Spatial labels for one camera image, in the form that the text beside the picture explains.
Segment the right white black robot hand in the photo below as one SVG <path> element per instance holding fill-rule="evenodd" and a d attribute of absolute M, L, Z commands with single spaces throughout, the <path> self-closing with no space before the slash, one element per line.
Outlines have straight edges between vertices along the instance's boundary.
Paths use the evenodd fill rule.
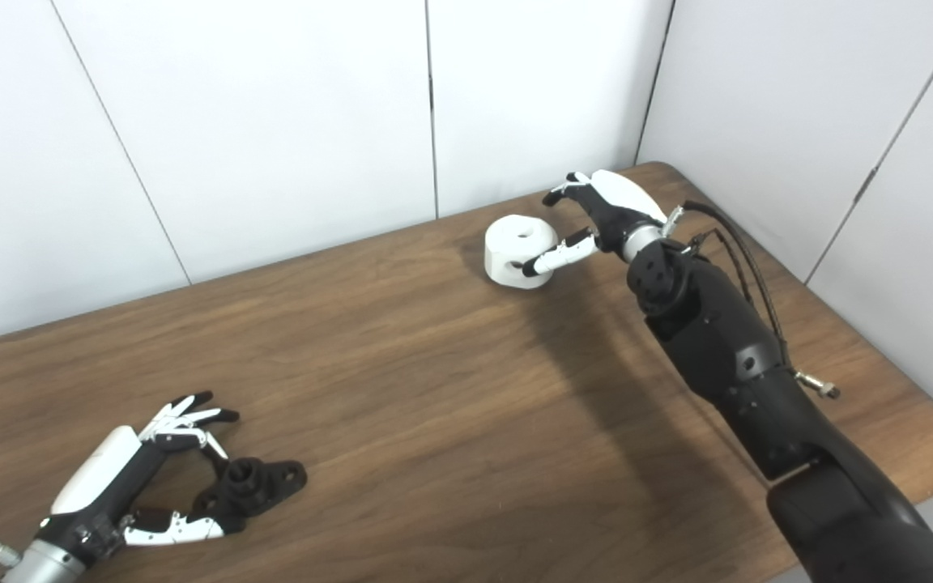
<path fill-rule="evenodd" d="M 643 188 L 619 173 L 568 173 L 562 185 L 543 196 L 542 204 L 553 207 L 563 200 L 578 204 L 592 225 L 523 262 L 523 276 L 548 275 L 596 253 L 614 253 L 629 263 L 645 247 L 667 237 L 669 217 Z"/>

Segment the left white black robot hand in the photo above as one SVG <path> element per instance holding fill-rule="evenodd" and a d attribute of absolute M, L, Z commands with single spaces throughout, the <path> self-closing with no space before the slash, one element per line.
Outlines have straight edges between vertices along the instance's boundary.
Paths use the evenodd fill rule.
<path fill-rule="evenodd" d="M 222 471 L 228 454 L 206 427 L 240 414 L 205 407 L 210 391 L 166 403 L 141 431 L 114 428 L 59 492 L 36 534 L 37 542 L 92 568 L 124 546 L 165 547 L 222 538 L 216 519 L 166 512 L 162 531 L 134 524 L 134 502 L 170 455 L 199 450 Z"/>

